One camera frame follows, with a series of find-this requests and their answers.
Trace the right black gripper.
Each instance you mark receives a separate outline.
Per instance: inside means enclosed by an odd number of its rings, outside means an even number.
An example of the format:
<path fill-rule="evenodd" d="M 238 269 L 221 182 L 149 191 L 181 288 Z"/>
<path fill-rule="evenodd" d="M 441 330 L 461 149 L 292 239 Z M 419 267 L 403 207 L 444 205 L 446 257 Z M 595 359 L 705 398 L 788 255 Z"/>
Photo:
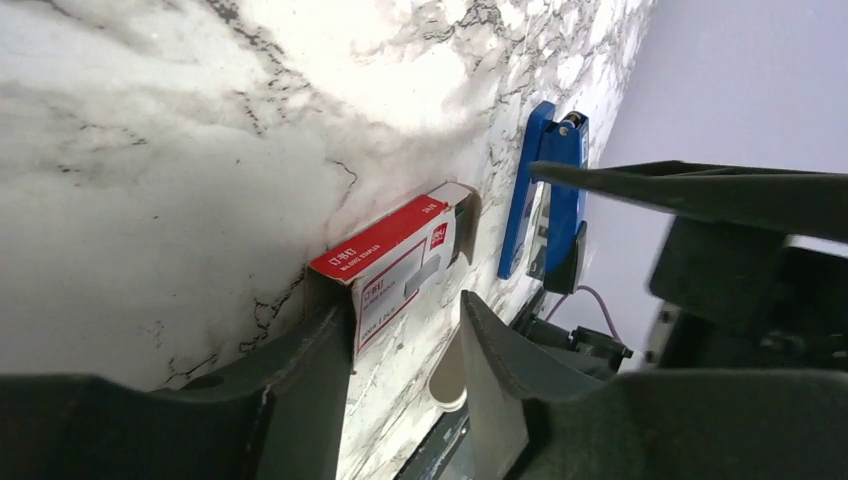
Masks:
<path fill-rule="evenodd" d="M 682 161 L 602 169 L 538 161 L 530 171 L 547 183 L 736 224 L 672 222 L 648 285 L 662 306 L 646 366 L 846 370 L 846 258 L 776 233 L 845 242 L 845 174 Z"/>

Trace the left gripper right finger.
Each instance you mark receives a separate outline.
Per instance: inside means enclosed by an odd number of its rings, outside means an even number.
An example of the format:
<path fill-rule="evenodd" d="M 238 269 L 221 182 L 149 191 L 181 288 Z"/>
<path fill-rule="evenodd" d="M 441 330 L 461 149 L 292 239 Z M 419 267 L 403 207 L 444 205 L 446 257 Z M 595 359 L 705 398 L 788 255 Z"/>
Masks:
<path fill-rule="evenodd" d="M 460 334 L 479 479 L 843 479 L 847 377 L 648 369 L 606 381 L 510 329 L 472 291 Z"/>

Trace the red staple box sleeve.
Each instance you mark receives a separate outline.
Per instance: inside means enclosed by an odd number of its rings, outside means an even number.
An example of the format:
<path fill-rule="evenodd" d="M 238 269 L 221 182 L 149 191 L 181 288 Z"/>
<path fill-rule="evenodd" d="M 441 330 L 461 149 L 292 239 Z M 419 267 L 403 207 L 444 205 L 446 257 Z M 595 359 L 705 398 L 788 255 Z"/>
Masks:
<path fill-rule="evenodd" d="M 348 305 L 358 362 L 459 258 L 473 260 L 480 210 L 479 193 L 456 182 L 414 198 L 306 265 L 305 311 Z"/>

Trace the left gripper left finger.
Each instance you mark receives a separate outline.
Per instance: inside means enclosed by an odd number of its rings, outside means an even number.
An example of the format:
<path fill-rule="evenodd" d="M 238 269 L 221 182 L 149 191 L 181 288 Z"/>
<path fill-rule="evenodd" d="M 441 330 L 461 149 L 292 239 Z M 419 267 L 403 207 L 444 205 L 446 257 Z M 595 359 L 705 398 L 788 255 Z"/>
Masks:
<path fill-rule="evenodd" d="M 332 479 L 354 314 L 326 301 L 178 390 L 94 375 L 3 376 L 5 479 Z"/>

